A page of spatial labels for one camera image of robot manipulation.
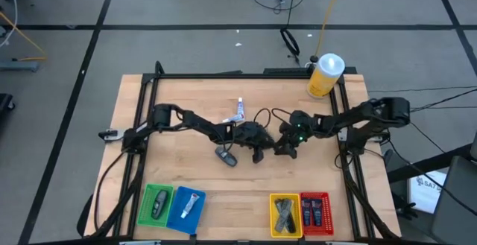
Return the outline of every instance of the white bottle cap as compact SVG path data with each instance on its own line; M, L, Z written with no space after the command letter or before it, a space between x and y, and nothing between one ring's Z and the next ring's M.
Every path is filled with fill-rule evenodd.
M318 67L327 77L339 77L344 71L344 61L336 54L324 54L318 60Z

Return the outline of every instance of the white paper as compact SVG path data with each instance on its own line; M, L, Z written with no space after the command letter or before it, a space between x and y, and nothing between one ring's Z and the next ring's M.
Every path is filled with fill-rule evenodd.
M447 176L438 171L428 172L427 175L440 185L444 184ZM440 187L435 185L424 175L410 178L408 180L408 187L409 202L416 203L414 209L434 214L435 206L437 205L440 196Z

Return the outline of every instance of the black floor stripe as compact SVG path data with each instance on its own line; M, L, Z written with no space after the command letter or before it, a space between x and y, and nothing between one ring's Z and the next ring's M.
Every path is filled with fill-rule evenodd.
M106 17L107 10L110 6L110 2L111 0L104 0L101 12L98 17L98 21L96 22L95 30L91 36L91 40L89 41L88 49L86 50L86 54L84 55L84 59L81 63L75 86L73 87L71 97L68 101L65 115L63 116L63 120L61 121L60 129L58 130L57 137L54 140L53 148L51 150L45 171L43 172L42 179L40 181L40 186L38 187L37 193L35 194L33 204L31 205L30 211L28 212L27 220L25 222L25 225L23 226L22 234L20 235L19 239L19 244L28 244L28 242L30 241L31 234L34 230L35 223L38 218L38 214L40 213L43 200L45 199L46 191L48 190L48 185L53 175L54 167L57 164L58 156L60 155L61 147L63 146L63 142L65 140L69 123L73 116L73 111L75 110L75 106L78 101L78 96L80 94L81 87L83 85L84 78L89 67L89 63L91 61L93 53L95 52L95 47L98 41L99 33L101 31L101 26L103 25L104 18Z
M474 69L474 72L477 74L477 58L476 54L474 53L474 50L467 39L467 36L464 33L464 27L461 26L460 22L457 19L457 16L455 15L455 11L452 9L452 5L450 4L449 0L441 0L442 4L446 8L447 14L449 15L449 18L452 22L452 24L455 26L455 32L457 32L457 36L459 40L461 41L462 47L465 50L465 54L467 55L467 58L469 59L470 65Z
M18 25L20 30L69 31L95 30L96 25ZM186 30L279 30L281 24L232 25L102 25L101 30L117 31L186 31ZM292 30L319 30L321 25L289 25ZM457 28L477 30L477 25L326 25L327 30L363 31L447 31Z

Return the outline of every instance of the white cable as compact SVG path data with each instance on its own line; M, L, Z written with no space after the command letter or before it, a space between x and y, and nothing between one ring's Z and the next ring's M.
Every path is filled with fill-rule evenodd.
M13 0L13 4L15 5L15 23L14 23L14 25L16 27L16 23L18 22L18 6L16 5L16 0ZM3 45L5 45L5 43L8 42L8 40L10 39L10 36L12 36L14 31L15 31L15 28L12 28L10 33L8 33L7 37L5 37L5 40L0 44L0 48L3 47Z

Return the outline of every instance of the yellow bottle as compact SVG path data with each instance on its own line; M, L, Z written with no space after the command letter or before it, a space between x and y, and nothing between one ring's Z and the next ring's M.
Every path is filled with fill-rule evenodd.
M338 78L343 74L344 61L336 54L324 54L318 60L318 64L314 64L315 70L308 82L306 91L313 98L322 98L327 95Z

